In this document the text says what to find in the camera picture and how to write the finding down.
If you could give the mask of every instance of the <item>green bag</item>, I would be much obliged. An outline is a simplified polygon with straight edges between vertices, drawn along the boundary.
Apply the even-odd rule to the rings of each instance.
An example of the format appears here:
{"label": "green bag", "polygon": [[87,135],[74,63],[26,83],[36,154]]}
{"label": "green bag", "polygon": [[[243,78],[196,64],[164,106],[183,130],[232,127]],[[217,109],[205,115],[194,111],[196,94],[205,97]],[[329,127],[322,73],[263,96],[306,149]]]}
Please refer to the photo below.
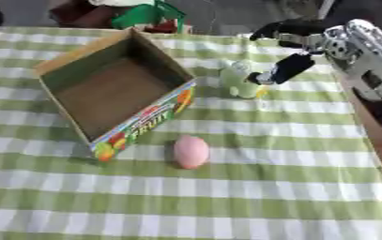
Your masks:
{"label": "green bag", "polygon": [[164,3],[161,0],[156,0],[154,6],[141,4],[127,11],[125,14],[114,17],[112,19],[112,27],[115,29],[124,29],[135,24],[159,24],[161,19],[177,19],[177,32],[183,30],[185,13]]}

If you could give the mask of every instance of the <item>green and white checkered tablecloth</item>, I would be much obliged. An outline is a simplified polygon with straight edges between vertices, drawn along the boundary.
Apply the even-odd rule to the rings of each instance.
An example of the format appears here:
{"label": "green and white checkered tablecloth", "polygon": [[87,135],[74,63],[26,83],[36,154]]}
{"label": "green and white checkered tablecloth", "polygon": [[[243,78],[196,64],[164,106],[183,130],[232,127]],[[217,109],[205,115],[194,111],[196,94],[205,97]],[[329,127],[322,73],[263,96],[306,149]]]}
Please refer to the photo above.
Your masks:
{"label": "green and white checkered tablecloth", "polygon": [[[382,166],[324,59],[263,99],[221,88],[226,63],[291,53],[273,41],[153,36],[201,76],[195,102],[94,164],[31,68],[110,33],[0,33],[0,239],[382,239]],[[210,144],[209,164],[165,161],[183,133]]]}

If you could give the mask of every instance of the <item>printed fruit label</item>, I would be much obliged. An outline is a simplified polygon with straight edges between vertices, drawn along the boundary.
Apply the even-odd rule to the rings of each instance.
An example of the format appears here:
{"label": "printed fruit label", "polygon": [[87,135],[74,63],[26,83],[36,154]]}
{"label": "printed fruit label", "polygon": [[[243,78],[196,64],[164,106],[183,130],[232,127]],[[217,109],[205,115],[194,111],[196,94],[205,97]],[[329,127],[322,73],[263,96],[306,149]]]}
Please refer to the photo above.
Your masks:
{"label": "printed fruit label", "polygon": [[134,144],[141,135],[181,113],[191,104],[194,86],[194,82],[188,82],[93,141],[90,147],[95,157],[100,161],[110,160],[117,152]]}

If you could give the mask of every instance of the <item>pink ball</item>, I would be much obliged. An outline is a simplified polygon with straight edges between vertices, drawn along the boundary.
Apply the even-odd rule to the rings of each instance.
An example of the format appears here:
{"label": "pink ball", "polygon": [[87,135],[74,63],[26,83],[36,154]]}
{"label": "pink ball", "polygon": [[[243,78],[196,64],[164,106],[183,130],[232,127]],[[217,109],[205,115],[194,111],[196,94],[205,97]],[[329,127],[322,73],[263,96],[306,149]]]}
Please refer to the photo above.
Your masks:
{"label": "pink ball", "polygon": [[175,160],[184,169],[196,169],[208,160],[208,144],[190,135],[181,136],[175,143]]}

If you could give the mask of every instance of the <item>fruit box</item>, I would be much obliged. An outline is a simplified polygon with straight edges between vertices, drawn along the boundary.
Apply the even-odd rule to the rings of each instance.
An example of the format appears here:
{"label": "fruit box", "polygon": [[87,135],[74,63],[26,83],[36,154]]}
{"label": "fruit box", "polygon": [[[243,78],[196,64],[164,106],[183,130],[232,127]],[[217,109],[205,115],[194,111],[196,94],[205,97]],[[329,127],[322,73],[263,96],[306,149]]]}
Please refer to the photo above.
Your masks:
{"label": "fruit box", "polygon": [[36,66],[50,99],[105,161],[192,102],[193,76],[134,29]]}

